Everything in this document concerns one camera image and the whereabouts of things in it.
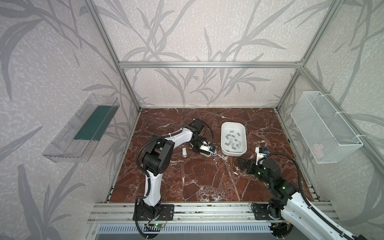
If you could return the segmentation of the grey white large stapler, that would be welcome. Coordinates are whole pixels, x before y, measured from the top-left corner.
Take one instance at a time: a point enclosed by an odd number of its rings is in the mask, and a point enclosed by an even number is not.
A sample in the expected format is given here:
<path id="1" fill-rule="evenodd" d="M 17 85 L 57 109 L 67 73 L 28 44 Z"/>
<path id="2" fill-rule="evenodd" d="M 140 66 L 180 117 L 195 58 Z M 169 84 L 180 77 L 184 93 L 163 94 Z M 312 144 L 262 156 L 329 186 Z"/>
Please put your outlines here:
<path id="1" fill-rule="evenodd" d="M 210 157 L 212 155 L 212 153 L 210 151 L 206 151 L 206 150 L 202 150 L 202 149 L 199 150 L 199 153 L 203 156 L 206 156 L 206 157 Z"/>

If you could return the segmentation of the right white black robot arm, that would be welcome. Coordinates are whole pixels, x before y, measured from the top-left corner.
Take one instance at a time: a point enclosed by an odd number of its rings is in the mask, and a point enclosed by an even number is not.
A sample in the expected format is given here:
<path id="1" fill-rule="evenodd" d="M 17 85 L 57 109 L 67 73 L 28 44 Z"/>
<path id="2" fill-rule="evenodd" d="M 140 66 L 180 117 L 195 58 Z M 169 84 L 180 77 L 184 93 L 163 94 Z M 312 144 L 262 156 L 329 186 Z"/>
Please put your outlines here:
<path id="1" fill-rule="evenodd" d="M 238 158 L 241 170 L 255 175 L 267 185 L 274 196 L 269 200 L 267 214 L 272 219 L 284 219 L 291 223 L 310 240 L 365 240 L 363 235 L 356 236 L 333 221 L 314 206 L 304 195 L 301 174 L 298 173 L 297 188 L 281 175 L 280 166 L 267 157 L 259 161 Z"/>

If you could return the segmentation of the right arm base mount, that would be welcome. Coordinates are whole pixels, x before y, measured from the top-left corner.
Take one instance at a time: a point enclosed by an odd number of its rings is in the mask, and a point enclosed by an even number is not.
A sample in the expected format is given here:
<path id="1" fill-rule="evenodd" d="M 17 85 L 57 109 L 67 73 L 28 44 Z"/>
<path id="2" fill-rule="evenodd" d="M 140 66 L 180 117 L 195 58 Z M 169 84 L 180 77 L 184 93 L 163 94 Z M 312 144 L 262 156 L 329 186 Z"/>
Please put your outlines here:
<path id="1" fill-rule="evenodd" d="M 254 214 L 255 220 L 265 220 L 273 223 L 286 220 L 282 217 L 282 213 L 289 217 L 294 216 L 294 211 L 288 212 L 288 210 L 284 210 L 284 206 L 273 203 L 251 203 L 251 211 Z"/>

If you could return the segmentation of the small white stapler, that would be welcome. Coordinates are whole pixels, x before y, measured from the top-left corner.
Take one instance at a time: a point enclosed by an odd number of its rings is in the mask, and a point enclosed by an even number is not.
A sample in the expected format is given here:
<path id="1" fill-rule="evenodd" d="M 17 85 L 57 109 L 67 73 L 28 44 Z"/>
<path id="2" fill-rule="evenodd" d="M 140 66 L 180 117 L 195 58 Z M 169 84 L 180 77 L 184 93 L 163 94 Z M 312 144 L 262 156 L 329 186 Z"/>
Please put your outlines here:
<path id="1" fill-rule="evenodd" d="M 188 156 L 187 149 L 185 147 L 182 148 L 182 156 L 183 156 L 183 158 L 186 158 Z"/>

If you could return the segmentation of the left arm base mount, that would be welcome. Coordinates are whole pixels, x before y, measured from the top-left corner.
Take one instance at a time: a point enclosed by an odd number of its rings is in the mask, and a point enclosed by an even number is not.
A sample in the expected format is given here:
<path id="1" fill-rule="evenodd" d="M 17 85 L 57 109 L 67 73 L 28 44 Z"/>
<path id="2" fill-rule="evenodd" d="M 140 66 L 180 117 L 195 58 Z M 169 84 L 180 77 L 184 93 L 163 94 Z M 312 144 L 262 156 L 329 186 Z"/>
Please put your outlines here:
<path id="1" fill-rule="evenodd" d="M 172 221 L 175 213 L 175 205 L 169 204 L 158 204 L 154 207 L 149 206 L 145 203 L 142 205 L 136 205 L 134 210 L 134 221 L 149 221 L 149 220 L 160 220 L 160 221 Z"/>

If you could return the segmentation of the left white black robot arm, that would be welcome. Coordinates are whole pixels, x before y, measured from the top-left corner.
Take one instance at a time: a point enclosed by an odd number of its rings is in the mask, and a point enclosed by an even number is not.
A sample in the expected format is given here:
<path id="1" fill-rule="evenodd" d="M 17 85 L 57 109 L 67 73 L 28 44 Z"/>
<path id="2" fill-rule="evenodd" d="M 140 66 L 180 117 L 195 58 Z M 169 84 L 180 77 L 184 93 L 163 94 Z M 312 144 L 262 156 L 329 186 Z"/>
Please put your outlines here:
<path id="1" fill-rule="evenodd" d="M 153 137 L 140 148 L 136 165 L 146 175 L 145 194 L 139 202 L 144 211 L 154 214 L 160 209 L 162 176 L 171 162 L 174 148 L 188 143 L 195 153 L 206 157 L 217 154 L 213 141 L 201 135 L 203 128 L 208 128 L 214 137 L 212 128 L 205 121 L 194 119 L 176 132 Z"/>

